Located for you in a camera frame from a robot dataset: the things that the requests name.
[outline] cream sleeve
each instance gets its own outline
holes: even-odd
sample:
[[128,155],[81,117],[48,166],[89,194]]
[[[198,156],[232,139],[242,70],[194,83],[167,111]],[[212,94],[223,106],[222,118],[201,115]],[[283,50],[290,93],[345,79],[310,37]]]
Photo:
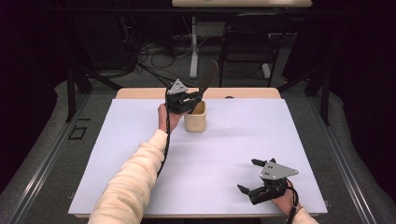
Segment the cream sleeve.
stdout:
[[89,223],[140,223],[164,159],[166,137],[165,132],[156,130],[147,143],[140,144],[107,183]]
[[303,207],[298,211],[296,216],[294,217],[292,224],[317,224],[317,221],[314,220],[308,212],[306,212],[305,208]]

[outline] table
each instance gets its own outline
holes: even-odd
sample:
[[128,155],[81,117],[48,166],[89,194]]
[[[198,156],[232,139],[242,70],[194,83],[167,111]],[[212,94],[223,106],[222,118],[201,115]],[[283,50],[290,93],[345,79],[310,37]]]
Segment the table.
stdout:
[[[311,0],[173,0],[174,7],[311,7]],[[192,17],[191,37],[192,55],[190,78],[197,78],[198,48],[196,33],[196,17]],[[268,65],[264,66],[265,76],[269,72]]]
[[[108,179],[134,152],[135,147],[131,146],[150,137],[158,125],[152,118],[156,116],[158,104],[163,102],[164,91],[164,88],[119,91],[107,113],[69,214],[87,217]],[[204,100],[206,130],[188,133],[183,128],[184,120],[180,120],[172,133],[168,158],[151,192],[145,217],[280,216],[271,202],[252,205],[236,186],[259,187],[262,168],[250,160],[271,160],[272,157],[299,170],[290,180],[299,186],[301,201],[308,212],[327,213],[290,112],[276,89],[209,88]],[[281,134],[285,136],[278,141],[276,136]]]

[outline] chair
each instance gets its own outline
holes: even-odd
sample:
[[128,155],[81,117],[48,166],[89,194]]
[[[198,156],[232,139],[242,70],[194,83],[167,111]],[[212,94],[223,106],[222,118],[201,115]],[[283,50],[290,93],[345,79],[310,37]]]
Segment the chair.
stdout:
[[224,62],[227,62],[256,63],[260,70],[264,63],[270,63],[267,84],[270,87],[281,40],[289,25],[284,16],[262,13],[240,13],[226,21],[219,54],[219,86],[222,86]]

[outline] white desk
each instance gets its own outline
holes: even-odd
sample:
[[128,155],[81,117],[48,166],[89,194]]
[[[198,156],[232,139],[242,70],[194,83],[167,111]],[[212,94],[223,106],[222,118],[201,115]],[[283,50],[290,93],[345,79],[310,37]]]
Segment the white desk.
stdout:
[[[69,214],[87,217],[91,213],[107,181],[158,126],[155,118],[163,95],[164,89],[120,91],[107,113]],[[236,98],[224,99],[227,95]],[[127,99],[131,96],[143,99]],[[271,202],[252,205],[236,186],[259,187],[262,168],[250,160],[272,158],[300,172],[290,180],[308,212],[327,213],[290,112],[279,98],[276,89],[208,89],[206,130],[188,133],[184,120],[180,121],[145,217],[278,216],[280,212]]]
[[[173,0],[172,5],[173,7],[311,7],[312,2],[311,0]],[[196,18],[192,17],[190,78],[197,78],[198,72],[196,23]]]

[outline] hand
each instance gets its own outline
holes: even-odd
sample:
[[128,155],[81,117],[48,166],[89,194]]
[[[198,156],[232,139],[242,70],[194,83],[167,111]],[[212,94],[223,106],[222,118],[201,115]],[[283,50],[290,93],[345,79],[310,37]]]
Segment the hand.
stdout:
[[[187,113],[175,114],[175,113],[169,112],[170,131],[171,132],[176,128],[178,121],[185,114],[187,114]],[[158,128],[160,130],[163,130],[164,132],[166,132],[167,130],[166,130],[166,106],[165,106],[165,104],[161,104],[158,107],[158,121],[159,121]]]
[[[288,186],[293,188],[293,184],[288,181]],[[290,214],[291,208],[293,207],[293,191],[291,189],[286,189],[285,194],[279,198],[271,200],[280,211],[286,216]]]

